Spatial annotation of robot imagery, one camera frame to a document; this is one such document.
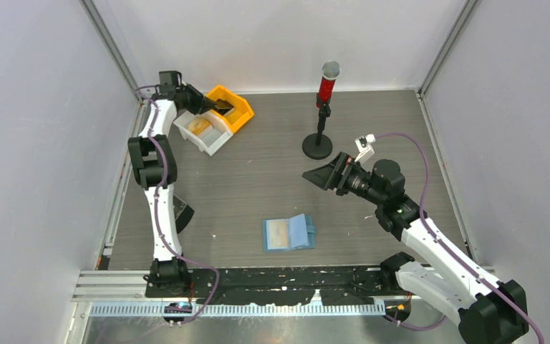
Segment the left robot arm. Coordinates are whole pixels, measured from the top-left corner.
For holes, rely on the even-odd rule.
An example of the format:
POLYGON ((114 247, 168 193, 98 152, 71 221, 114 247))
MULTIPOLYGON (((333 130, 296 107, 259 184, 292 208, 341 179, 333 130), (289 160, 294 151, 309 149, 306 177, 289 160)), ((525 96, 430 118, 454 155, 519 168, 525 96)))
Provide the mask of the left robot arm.
POLYGON ((151 215, 154 247, 146 297, 192 295, 191 274, 178 238, 188 225, 194 210, 183 202, 178 214, 174 184, 178 168, 168 140, 168 132, 180 111, 194 115, 209 110, 228 112, 233 109, 226 100, 210 100, 182 79, 179 71, 162 71, 151 95, 144 95, 150 114, 144 128, 127 142, 132 172, 143 189, 151 215))

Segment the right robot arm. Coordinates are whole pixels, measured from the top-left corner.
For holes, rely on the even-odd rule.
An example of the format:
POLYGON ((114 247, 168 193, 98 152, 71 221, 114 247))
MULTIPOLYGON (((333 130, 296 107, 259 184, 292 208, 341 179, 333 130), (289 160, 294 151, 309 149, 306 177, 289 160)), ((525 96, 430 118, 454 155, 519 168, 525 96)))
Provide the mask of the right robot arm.
POLYGON ((418 253, 424 268, 400 252, 381 262, 384 291, 402 290, 431 304, 457 326, 465 343, 512 343, 529 331, 526 293, 509 280, 500 281, 457 248, 405 193, 397 162, 381 159, 366 171, 346 153, 303 178, 336 195, 354 194, 376 206, 375 217, 387 232, 418 253))

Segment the blue leather card holder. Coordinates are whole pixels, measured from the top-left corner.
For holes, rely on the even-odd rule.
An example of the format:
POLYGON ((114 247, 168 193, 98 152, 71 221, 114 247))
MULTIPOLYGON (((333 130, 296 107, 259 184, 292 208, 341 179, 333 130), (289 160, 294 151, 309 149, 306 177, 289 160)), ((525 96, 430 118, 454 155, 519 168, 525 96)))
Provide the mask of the blue leather card holder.
POLYGON ((265 252, 286 252, 303 249, 314 249, 316 246, 316 227, 311 216, 299 214, 287 220, 289 246, 286 249, 268 249, 266 240, 266 222, 262 221, 263 250, 265 252))

